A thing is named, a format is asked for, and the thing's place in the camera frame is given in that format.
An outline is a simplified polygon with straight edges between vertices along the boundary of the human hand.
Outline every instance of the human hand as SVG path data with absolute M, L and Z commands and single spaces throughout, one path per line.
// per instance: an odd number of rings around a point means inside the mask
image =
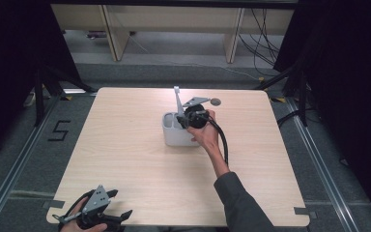
M 211 119 L 215 120 L 215 112 L 210 109 L 207 111 Z M 197 141 L 209 155 L 219 152 L 218 130 L 210 122 L 207 122 L 202 129 L 189 127 L 187 131 L 194 136 L 191 141 Z
M 71 211 L 71 215 L 77 214 L 77 212 L 79 212 L 79 210 L 82 208 L 83 204 L 88 199 L 89 199 L 89 197 L 86 196 L 85 198 L 83 198 L 82 200 L 80 200 L 79 203 L 77 203 L 76 206 Z M 68 222 L 67 224 L 65 224 L 60 232 L 83 232 L 83 231 L 84 232 L 102 232 L 102 231 L 104 231 L 106 229 L 107 229 L 107 224 L 102 223 L 102 224 L 95 225 L 95 226 L 93 226 L 90 229 L 82 230 L 77 225 L 77 222 L 74 219 L 74 220 Z

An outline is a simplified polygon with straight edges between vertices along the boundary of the white container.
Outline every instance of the white container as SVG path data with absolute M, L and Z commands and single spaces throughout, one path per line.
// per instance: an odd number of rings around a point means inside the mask
M 177 121 L 178 113 L 169 112 L 162 116 L 162 130 L 164 141 L 168 146 L 200 146 L 198 142 L 191 141 L 191 133 L 183 129 Z

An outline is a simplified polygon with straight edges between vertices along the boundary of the gray shirt sleeve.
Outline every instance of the gray shirt sleeve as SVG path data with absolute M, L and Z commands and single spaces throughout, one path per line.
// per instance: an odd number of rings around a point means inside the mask
M 245 190 L 235 172 L 220 176 L 214 187 L 224 204 L 225 217 L 231 232 L 274 231 L 271 221 Z

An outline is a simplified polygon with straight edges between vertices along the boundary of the aluminum rail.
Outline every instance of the aluminum rail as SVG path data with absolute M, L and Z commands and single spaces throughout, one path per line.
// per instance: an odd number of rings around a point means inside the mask
M 11 194 L 16 181 L 18 180 L 20 174 L 22 173 L 23 168 L 25 167 L 27 161 L 29 160 L 38 140 L 46 126 L 47 119 L 49 118 L 51 112 L 53 111 L 54 107 L 56 106 L 57 102 L 59 102 L 60 96 L 52 96 L 52 98 L 48 101 L 46 107 L 46 114 L 44 115 L 42 121 L 33 128 L 31 134 L 28 137 L 25 145 L 23 146 L 19 156 L 17 157 L 14 165 L 12 166 L 10 172 L 8 173 L 5 181 L 0 187 L 0 213 L 5 206 L 5 203 L 8 200 L 9 195 Z
M 292 98 L 287 98 L 287 103 L 291 112 L 298 110 L 297 106 L 295 105 L 295 101 Z M 302 124 L 300 117 L 295 116 L 294 120 L 344 230 L 346 232 L 359 231 L 354 217 L 352 216 L 352 212 L 346 204 L 345 199 L 343 198 L 342 193 L 339 191 L 336 183 L 333 181 L 333 178 L 330 175 L 324 159 L 322 158 L 321 153 L 313 141 L 308 128 Z

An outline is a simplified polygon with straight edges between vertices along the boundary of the wooden table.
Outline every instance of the wooden table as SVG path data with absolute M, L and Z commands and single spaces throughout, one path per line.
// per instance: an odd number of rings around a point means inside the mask
M 181 89 L 192 97 L 218 98 L 216 112 L 229 147 L 229 164 L 275 226 L 306 226 L 309 217 L 267 94 L 250 90 Z M 84 192 L 99 184 L 119 193 L 106 209 L 119 216 L 133 210 L 125 225 L 226 226 L 213 183 L 210 159 L 202 147 L 165 145 L 162 116 L 175 112 L 173 89 L 99 90 L 54 200 L 65 201 L 63 215 Z

